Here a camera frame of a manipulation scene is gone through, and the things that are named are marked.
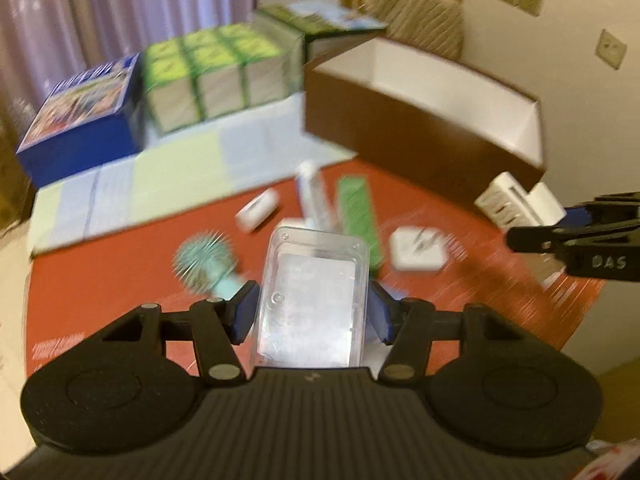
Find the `white ribbed charger block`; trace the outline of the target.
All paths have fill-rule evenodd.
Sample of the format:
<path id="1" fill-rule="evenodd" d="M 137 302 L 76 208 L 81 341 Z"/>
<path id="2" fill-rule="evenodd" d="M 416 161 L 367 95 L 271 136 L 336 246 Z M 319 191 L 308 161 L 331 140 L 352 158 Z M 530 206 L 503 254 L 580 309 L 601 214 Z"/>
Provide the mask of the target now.
<path id="1" fill-rule="evenodd" d="M 554 226 L 566 216 L 565 208 L 544 182 L 527 192 L 506 171 L 490 182 L 474 204 L 503 231 L 516 226 Z"/>

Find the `clear plastic blister case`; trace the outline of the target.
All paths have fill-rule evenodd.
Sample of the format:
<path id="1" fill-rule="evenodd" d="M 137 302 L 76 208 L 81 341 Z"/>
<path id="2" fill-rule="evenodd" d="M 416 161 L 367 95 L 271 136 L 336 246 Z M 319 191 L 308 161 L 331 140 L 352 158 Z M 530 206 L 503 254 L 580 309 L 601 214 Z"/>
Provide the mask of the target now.
<path id="1" fill-rule="evenodd" d="M 370 249 L 360 237 L 281 226 L 270 237 L 253 327 L 254 367 L 358 367 Z"/>

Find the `green white medicine box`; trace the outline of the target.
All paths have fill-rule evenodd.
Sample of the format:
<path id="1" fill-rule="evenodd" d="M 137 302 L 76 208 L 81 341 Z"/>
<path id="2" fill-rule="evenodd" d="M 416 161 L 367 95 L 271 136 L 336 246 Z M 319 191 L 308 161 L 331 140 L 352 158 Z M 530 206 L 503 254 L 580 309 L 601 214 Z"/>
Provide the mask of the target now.
<path id="1" fill-rule="evenodd" d="M 384 263 L 383 245 L 368 180 L 356 174 L 346 174 L 337 181 L 336 206 L 343 232 L 360 237 L 369 247 L 370 272 Z"/>

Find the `brown spray bottle white cap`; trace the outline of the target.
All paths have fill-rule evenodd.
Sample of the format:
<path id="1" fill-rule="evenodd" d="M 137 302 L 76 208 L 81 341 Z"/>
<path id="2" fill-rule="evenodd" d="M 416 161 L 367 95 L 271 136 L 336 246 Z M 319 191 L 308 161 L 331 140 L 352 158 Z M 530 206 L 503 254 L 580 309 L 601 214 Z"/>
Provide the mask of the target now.
<path id="1" fill-rule="evenodd" d="M 319 168 L 304 160 L 296 169 L 295 186 L 305 220 L 318 231 L 335 232 L 336 218 L 330 205 Z"/>

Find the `teal spiky massage ball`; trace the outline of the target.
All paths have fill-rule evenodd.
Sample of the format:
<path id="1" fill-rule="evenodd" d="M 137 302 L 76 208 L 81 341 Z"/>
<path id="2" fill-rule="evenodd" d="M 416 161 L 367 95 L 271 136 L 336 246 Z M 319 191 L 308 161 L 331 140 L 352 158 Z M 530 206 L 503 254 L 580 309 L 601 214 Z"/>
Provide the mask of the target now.
<path id="1" fill-rule="evenodd" d="M 231 299 L 244 285 L 238 259 L 223 232 L 201 232 L 185 240 L 172 258 L 172 272 L 195 295 Z"/>

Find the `white square case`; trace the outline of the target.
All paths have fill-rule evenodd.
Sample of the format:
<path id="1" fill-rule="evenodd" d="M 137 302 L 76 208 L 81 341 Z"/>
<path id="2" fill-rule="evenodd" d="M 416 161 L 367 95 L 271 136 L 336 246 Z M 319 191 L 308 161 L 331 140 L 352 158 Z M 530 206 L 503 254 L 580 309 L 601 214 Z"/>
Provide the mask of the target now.
<path id="1" fill-rule="evenodd" d="M 397 271 L 437 272 L 448 261 L 444 234 L 433 228 L 401 226 L 390 236 L 390 261 Z"/>

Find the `red table mat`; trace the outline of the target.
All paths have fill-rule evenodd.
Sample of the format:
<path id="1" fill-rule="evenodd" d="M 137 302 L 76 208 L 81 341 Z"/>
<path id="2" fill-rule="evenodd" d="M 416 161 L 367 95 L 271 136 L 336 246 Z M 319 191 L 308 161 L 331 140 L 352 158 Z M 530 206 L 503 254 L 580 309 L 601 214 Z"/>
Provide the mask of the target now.
<path id="1" fill-rule="evenodd" d="M 487 220 L 361 159 L 326 168 L 323 177 L 334 186 L 345 174 L 367 179 L 382 240 L 402 226 L 428 226 L 444 234 L 448 260 L 442 270 L 399 272 L 382 266 L 378 277 L 394 294 L 449 311 L 481 302 L 558 348 L 600 295 L 602 283 L 586 278 L 561 275 L 548 286 L 539 284 Z M 234 217 L 249 200 L 248 194 L 233 196 L 35 258 L 27 303 L 27 369 L 43 366 L 139 304 L 152 302 L 166 311 L 189 307 L 193 296 L 172 272 L 172 257 L 194 234 L 224 234 L 242 278 L 260 280 L 274 223 L 250 234 L 239 231 Z"/>

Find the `checkered pastel tablecloth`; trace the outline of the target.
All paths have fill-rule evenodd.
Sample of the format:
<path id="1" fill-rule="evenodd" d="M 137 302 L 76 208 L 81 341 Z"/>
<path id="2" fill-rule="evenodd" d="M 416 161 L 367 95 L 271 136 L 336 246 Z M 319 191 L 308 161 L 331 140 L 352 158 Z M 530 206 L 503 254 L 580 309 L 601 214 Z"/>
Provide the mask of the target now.
<path id="1" fill-rule="evenodd" d="M 325 167 L 352 159 L 306 131 L 304 108 L 297 93 L 167 136 L 149 127 L 140 154 L 37 192 L 28 252 L 39 256 L 272 185 L 305 160 Z"/>

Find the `brown cardboard box white inside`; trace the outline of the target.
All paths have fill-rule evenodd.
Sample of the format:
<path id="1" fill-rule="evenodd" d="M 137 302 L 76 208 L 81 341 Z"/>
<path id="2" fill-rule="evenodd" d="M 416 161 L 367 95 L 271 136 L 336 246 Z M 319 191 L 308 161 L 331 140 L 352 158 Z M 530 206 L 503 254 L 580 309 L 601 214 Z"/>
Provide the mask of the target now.
<path id="1" fill-rule="evenodd" d="M 307 132 L 466 209 L 547 170 L 538 98 L 436 54 L 376 37 L 308 63 L 304 89 Z"/>

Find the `blue printed box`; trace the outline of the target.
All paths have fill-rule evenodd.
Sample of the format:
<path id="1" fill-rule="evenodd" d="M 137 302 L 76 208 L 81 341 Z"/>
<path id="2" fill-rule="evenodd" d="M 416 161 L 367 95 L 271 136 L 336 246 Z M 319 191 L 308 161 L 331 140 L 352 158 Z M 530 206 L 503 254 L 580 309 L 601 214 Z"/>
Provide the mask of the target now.
<path id="1" fill-rule="evenodd" d="M 56 84 L 16 150 L 35 187 L 139 153 L 142 96 L 140 53 Z"/>

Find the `green tissue pack bundle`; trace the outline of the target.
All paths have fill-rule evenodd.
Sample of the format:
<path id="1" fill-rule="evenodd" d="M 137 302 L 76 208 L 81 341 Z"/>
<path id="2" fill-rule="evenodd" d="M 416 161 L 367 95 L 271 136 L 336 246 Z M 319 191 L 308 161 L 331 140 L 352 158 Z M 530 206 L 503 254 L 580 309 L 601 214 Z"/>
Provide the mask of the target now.
<path id="1" fill-rule="evenodd" d="M 290 52 L 250 23 L 189 32 L 143 53 L 146 114 L 161 136 L 294 90 Z"/>

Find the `beige quilted chair cover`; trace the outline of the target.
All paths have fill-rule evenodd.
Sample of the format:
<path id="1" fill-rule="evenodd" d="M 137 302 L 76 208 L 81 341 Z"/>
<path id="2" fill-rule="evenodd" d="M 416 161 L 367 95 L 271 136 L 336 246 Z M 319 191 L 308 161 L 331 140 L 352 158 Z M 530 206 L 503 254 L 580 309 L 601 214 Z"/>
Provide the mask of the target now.
<path id="1" fill-rule="evenodd" d="M 462 5 L 457 0 L 354 0 L 357 9 L 387 24 L 386 37 L 451 61 L 464 44 Z"/>

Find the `green milk carton box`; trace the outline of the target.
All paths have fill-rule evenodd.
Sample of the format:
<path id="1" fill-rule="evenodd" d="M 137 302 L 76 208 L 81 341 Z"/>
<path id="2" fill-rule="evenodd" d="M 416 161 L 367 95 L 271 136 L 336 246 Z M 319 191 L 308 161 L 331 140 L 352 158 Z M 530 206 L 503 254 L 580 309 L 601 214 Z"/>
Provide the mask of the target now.
<path id="1" fill-rule="evenodd" d="M 321 0 L 265 4 L 250 14 L 250 24 L 284 51 L 292 92 L 303 90 L 307 63 L 385 35 L 387 29 L 376 18 Z"/>

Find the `pink curtain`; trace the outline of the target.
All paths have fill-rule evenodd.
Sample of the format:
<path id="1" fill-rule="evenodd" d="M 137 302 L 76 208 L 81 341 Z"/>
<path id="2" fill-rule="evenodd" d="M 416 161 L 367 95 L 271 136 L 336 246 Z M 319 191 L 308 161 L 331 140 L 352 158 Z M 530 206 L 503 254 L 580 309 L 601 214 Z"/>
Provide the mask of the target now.
<path id="1" fill-rule="evenodd" d="M 24 132 L 53 86 L 194 30 L 242 21 L 255 0 L 1 0 L 1 123 Z"/>

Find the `single wall socket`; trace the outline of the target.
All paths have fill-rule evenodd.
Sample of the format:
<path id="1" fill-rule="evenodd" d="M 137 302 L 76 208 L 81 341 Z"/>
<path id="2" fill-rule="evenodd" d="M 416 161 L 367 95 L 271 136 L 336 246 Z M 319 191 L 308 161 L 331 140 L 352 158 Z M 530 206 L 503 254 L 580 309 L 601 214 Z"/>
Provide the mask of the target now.
<path id="1" fill-rule="evenodd" d="M 627 53 L 627 45 L 607 29 L 602 29 L 596 47 L 596 55 L 613 70 L 619 70 Z"/>

